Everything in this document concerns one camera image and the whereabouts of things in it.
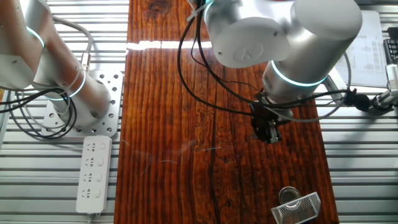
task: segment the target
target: slatted metal surface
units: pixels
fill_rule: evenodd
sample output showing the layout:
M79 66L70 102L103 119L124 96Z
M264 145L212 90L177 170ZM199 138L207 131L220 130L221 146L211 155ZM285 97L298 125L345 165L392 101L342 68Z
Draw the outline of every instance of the slatted metal surface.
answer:
M129 1L58 0L49 4L56 16L79 23L93 34L91 69L124 72ZM398 25L395 1L362 8L379 11L384 30ZM86 47L84 35L60 24L56 27L80 58ZM384 90L359 91L372 97ZM317 104L327 100L324 97ZM46 100L40 98L29 107L42 119L45 105ZM319 115L332 106L319 108ZM24 123L20 112L16 116ZM354 108L342 108L321 121L342 223L398 223L397 118L397 112L375 119ZM82 142L82 138L38 141L9 120L0 150L0 223L87 222L86 216L75 212ZM119 133L113 139L107 209L96 217L99 223L113 222L118 154Z

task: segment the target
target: wooden table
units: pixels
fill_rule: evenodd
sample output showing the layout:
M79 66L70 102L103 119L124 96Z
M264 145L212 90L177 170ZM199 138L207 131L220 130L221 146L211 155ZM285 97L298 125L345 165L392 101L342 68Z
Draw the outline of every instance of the wooden table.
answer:
M319 123L289 123L280 128L282 142L265 145L256 140L250 117L214 110L183 89L177 42L190 11L186 0L130 1L127 40L151 44L130 45L127 55L115 224L275 223L271 208L286 186L302 195L318 192L322 209L313 223L338 223ZM191 44L194 29L186 38ZM189 87L210 103L249 111L189 51L182 52ZM262 87L265 63L230 69L211 49L205 53L222 78ZM198 57L197 49L193 54ZM228 86L246 98L256 93ZM308 119L317 111L309 106L294 114Z

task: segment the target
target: mounting plate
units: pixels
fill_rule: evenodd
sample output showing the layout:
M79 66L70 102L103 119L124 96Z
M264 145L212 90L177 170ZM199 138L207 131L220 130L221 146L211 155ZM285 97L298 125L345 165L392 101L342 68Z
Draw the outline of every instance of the mounting plate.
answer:
M66 136L85 137L103 135L112 137L116 134L118 130L120 101L123 87L123 74L121 72L92 70L90 71L90 76L104 83L106 88L109 90L109 94L111 95L111 103L109 104L109 109L106 114L96 123L86 127L76 126L72 130L70 130L70 132ZM64 122L55 111L53 104L51 103L51 101L48 100L47 107L45 109L43 124L45 126L51 127L58 126L59 124L63 123ZM60 128L51 130L42 128L42 133L44 135L48 135L53 134L59 130Z

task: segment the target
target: metal mesh basket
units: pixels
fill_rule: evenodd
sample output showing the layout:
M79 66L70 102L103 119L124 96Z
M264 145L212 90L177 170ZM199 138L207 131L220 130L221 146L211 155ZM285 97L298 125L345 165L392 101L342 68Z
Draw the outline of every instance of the metal mesh basket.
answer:
M316 192L297 200L272 208L272 214L278 224L299 224L316 218L321 200Z

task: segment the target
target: white power strip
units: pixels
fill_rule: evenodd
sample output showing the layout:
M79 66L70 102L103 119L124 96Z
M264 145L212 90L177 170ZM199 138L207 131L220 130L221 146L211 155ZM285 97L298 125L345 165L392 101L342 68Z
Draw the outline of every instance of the white power strip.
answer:
M76 200L78 213L101 213L106 208L112 139L89 136L83 143Z

